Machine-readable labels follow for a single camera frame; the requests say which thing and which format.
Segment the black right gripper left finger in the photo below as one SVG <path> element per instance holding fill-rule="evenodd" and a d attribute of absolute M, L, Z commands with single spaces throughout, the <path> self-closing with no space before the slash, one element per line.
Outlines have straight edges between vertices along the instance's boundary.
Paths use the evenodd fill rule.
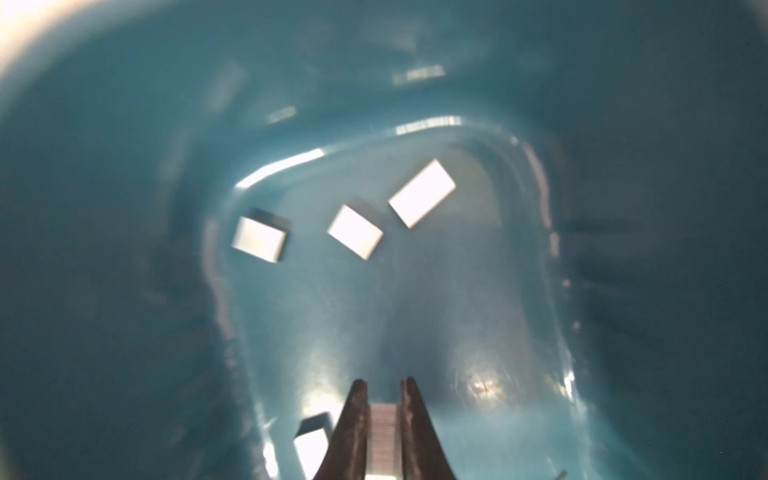
<path fill-rule="evenodd" d="M 369 436 L 367 383 L 355 380 L 314 480 L 364 480 Z"/>

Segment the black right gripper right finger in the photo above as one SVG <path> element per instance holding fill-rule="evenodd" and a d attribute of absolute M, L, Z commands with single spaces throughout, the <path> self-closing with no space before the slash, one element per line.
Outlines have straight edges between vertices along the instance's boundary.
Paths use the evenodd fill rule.
<path fill-rule="evenodd" d="M 400 434 L 403 479 L 456 479 L 413 377 L 401 382 Z"/>

